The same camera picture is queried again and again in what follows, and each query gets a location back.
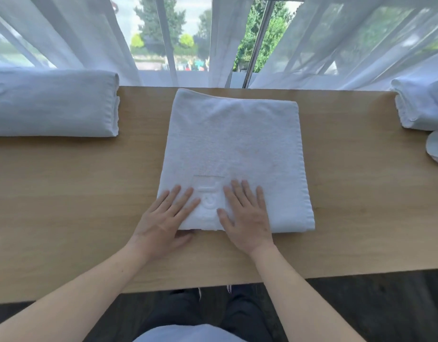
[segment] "wooden tabletop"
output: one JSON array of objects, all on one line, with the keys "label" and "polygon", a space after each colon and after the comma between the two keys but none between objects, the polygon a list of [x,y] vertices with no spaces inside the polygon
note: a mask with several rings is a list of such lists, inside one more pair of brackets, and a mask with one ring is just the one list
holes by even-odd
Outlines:
[{"label": "wooden tabletop", "polygon": [[[391,92],[195,89],[296,101],[316,230],[275,242],[305,277],[438,268],[438,164]],[[0,138],[0,302],[33,300],[122,247],[159,185],[176,88],[121,87],[116,138]],[[126,291],[260,281],[198,232]]]}]

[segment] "hand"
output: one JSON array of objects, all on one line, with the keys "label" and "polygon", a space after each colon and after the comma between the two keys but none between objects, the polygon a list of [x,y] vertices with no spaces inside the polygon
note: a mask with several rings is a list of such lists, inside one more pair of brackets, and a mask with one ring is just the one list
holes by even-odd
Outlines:
[{"label": "hand", "polygon": [[171,192],[162,192],[143,214],[127,243],[127,246],[136,247],[137,251],[142,252],[146,261],[160,258],[192,239],[192,232],[178,231],[178,228],[197,207],[200,199],[197,198],[188,207],[184,207],[193,193],[193,188],[190,187],[173,204],[180,190],[181,186],[176,185]]},{"label": "hand", "polygon": [[252,193],[247,181],[241,188],[237,180],[232,181],[233,191],[224,187],[224,193],[235,215],[235,225],[230,221],[224,209],[218,209],[220,223],[230,240],[239,250],[254,258],[260,249],[274,246],[270,221],[263,189],[257,187],[257,197]]}]

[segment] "leg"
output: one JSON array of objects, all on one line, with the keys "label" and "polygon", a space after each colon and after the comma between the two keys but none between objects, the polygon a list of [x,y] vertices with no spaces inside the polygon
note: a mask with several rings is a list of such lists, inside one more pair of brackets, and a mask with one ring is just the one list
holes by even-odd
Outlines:
[{"label": "leg", "polygon": [[138,329],[136,338],[165,325],[203,324],[198,289],[175,290],[164,298]]},{"label": "leg", "polygon": [[252,285],[234,285],[220,328],[248,342],[273,341]]}]

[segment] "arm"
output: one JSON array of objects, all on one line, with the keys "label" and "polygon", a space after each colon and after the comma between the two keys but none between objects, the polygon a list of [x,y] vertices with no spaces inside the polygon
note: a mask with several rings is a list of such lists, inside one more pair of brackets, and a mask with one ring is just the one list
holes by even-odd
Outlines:
[{"label": "arm", "polygon": [[81,342],[127,283],[149,261],[184,245],[192,234],[177,232],[199,200],[184,207],[190,188],[165,191],[146,211],[129,242],[95,268],[0,324],[0,342]]},{"label": "arm", "polygon": [[230,240],[248,254],[270,294],[289,341],[363,341],[362,337],[306,282],[273,244],[263,196],[243,181],[224,187],[235,215],[233,225],[225,210],[218,216]]}]

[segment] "dark floor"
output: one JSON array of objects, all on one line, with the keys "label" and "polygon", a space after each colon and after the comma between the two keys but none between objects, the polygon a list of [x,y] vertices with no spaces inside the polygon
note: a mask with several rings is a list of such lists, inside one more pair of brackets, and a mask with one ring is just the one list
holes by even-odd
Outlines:
[{"label": "dark floor", "polygon": [[[309,283],[369,342],[438,342],[438,270],[346,276]],[[256,285],[274,341],[287,341],[262,284]],[[166,292],[120,295],[86,341],[131,341],[138,325]],[[202,289],[206,322],[217,325],[225,309],[225,287]],[[30,303],[0,305],[0,322]]]}]

